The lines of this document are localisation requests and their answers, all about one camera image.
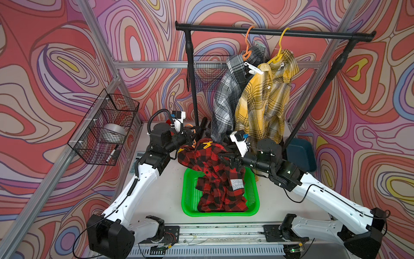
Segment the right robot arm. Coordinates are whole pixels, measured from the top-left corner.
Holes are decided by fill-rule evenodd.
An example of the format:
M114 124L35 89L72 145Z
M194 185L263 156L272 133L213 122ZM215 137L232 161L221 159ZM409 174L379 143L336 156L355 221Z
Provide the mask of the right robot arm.
M237 152L220 154L223 163L232 169L249 168L267 173L268 179L286 193L294 193L302 201L310 201L330 214L331 220L310 220L287 214L279 226L286 241L307 241L310 238L337 243L360 259L374 259L381 248L387 228L388 213L380 208L369 209L331 190L308 172L282 158L282 148L271 139L259 141L256 152L248 150L247 142L236 141Z

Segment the black clothes rack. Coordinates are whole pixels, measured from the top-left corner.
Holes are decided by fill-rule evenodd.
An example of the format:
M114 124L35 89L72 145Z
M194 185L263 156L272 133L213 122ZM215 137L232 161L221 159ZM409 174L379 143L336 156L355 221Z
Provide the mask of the black clothes rack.
M267 35L267 36L288 36L288 37L301 37L301 38L322 38L322 39L338 39L338 40L347 40L348 43L344 48L341 55L337 57L335 62L333 63L329 73L327 74L325 80L321 84L320 88L316 92L315 96L313 97L312 101L308 105L307 109L304 111L303 115L297 122L295 128L291 131L291 134L287 138L282 147L283 150L286 150L289 146L290 142L294 137L296 137L297 133L301 129L303 123L307 120L308 116L311 114L312 110L315 108L316 104L326 91L329 84L333 81L335 76L339 73L339 71L345 65L349 54L352 52L354 47L357 43L360 42L372 42L372 40L376 36L376 31L372 33L362 33L362 32L316 32L316 31L303 31L303 30L287 30L286 32L282 31L281 29L247 29L247 28L237 28L237 27L223 27L223 26L215 26L215 25L193 25L193 24L185 24L175 22L175 29L177 31L183 31L185 35L185 51L187 54L187 69L188 75L190 77L190 88L191 88L191 96L193 99L193 108L194 108L194 116L195 116L195 125L199 126L199 117L198 117L198 106L197 106L197 97L196 97L196 89L195 89L195 69L194 69L194 46L193 41L191 38L191 33L193 31L201 31L201 32L217 32L217 33L252 33L255 35Z

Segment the grey plaid shirt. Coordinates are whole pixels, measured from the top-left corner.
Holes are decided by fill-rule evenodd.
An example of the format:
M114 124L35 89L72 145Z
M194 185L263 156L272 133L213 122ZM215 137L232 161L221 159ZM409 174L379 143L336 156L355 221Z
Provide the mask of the grey plaid shirt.
M235 128L235 110L239 98L253 77L245 66L243 55L234 55L226 60L227 70L213 98L213 117L210 136L213 142L221 144Z

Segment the yellow hanger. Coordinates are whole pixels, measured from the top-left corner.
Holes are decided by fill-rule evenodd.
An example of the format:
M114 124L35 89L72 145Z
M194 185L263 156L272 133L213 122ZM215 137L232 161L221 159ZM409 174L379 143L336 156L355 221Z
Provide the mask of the yellow hanger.
M289 30L291 30L290 28L286 28L286 29L284 29L283 30L283 32L281 33L281 35L280 35L280 39L279 39L279 41L278 41L278 47L279 47L279 49L278 49L278 52L277 52L277 54L273 57L273 58L271 58L267 63L268 64L274 64L274 63L277 63L277 62L279 62L279 61L281 61L281 59L282 59L282 39L283 39L283 37L284 37L284 35L285 35L285 33L287 32L287 31L289 31Z

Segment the red black plaid shirt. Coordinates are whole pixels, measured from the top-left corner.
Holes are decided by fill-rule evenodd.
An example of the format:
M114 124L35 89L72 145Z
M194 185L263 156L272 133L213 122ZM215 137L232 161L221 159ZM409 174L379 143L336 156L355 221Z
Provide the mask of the red black plaid shirt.
M203 143L208 141L212 140L203 138L195 148L183 146L185 150L178 153L181 165L205 174L196 184L196 189L202 191L198 210L204 213L245 212L248 210L244 197L245 169L231 169L219 159L220 153L231 152L226 146L213 142L211 147L203 149Z

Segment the teal clothespin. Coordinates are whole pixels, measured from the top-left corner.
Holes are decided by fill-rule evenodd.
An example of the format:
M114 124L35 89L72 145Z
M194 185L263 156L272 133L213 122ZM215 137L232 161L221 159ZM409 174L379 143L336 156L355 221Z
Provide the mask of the teal clothespin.
M254 41L254 45L263 49L267 49L266 45L259 41Z

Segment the dark teal tray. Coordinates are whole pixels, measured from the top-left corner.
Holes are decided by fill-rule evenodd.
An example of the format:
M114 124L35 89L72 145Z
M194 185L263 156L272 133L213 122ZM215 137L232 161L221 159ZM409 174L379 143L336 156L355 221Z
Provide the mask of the dark teal tray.
M317 162L312 144L299 138L293 138L287 147L287 159L304 172L316 172Z

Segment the grey tape roll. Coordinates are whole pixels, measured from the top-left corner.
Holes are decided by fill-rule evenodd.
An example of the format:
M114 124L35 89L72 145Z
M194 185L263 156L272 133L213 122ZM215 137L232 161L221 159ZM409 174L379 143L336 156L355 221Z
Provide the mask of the grey tape roll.
M99 130L99 140L108 144L122 144L127 132L124 127L118 124L106 124Z

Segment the yellow plaid shirt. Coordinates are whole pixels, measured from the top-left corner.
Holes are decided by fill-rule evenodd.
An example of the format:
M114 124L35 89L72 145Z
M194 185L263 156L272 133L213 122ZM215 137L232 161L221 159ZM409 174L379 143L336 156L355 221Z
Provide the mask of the yellow plaid shirt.
M282 50L275 62L262 63L257 68L263 73L250 79L235 112L235 130L249 135L253 150L263 139L282 141L292 78L299 72L290 50Z

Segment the orange hanger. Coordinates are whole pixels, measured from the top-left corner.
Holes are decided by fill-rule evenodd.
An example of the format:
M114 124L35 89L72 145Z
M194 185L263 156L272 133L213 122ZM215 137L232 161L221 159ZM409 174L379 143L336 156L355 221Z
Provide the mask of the orange hanger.
M195 148L196 143L197 143L197 141L196 141L196 133L197 133L196 126L194 126L190 123L187 123L187 124L185 124L184 129L189 133L190 138L191 138L191 142L188 144L188 146L191 146L191 147Z
M255 27L254 25L252 25L252 26L250 26L250 27L248 28L248 30L247 30L247 32L246 32L246 35L245 35L245 44L246 44L246 49L245 49L244 54L242 55L243 62L246 62L246 61L250 58L250 56L251 56L251 54L252 54L252 51L250 50L251 45L250 45L250 42L249 42L249 34L250 34L251 30L252 30L252 29L255 29L255 28L256 28L256 27Z

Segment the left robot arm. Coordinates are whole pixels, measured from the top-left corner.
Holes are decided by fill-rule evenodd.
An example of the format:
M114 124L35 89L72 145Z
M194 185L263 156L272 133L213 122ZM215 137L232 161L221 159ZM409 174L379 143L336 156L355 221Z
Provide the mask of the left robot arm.
M183 146L191 146L202 132L197 126L181 126L178 131L167 123L154 126L146 151L134 164L133 178L102 214L93 214L87 221L91 251L110 259L125 259L133 246L142 241L165 242L168 234L163 219L149 215L133 223L134 213L145 191L167 168L170 154Z

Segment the green plastic basket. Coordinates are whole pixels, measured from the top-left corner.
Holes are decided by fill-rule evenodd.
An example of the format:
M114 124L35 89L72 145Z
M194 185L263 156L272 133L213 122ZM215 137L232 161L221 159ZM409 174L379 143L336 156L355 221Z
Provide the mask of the green plastic basket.
M248 210L245 212L200 212L198 204L202 197L202 191L196 189L198 178L205 176L203 172L198 172L187 168L183 176L183 188L181 207L183 212L190 217L213 217L213 216L253 216L260 208L260 199L254 173L249 168L245 168L244 177L244 197Z

